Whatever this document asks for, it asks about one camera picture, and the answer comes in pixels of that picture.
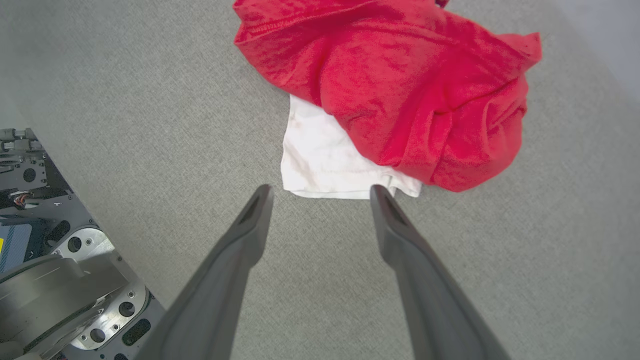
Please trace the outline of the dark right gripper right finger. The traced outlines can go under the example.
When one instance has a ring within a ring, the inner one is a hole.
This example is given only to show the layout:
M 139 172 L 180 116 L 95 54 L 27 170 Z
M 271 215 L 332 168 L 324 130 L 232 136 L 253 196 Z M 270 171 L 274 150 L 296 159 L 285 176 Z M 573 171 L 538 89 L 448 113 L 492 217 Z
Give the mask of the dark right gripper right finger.
M 478 310 L 384 186 L 370 188 L 382 259 L 397 278 L 416 360 L 507 360 Z

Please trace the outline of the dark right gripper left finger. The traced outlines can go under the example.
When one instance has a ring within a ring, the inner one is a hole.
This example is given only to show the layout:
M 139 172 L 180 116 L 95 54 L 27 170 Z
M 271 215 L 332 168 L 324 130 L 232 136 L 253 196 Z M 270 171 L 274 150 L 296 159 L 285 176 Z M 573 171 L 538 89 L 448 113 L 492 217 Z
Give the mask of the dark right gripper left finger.
M 274 189 L 260 185 L 144 342 L 138 360 L 228 360 L 251 269 L 265 252 Z

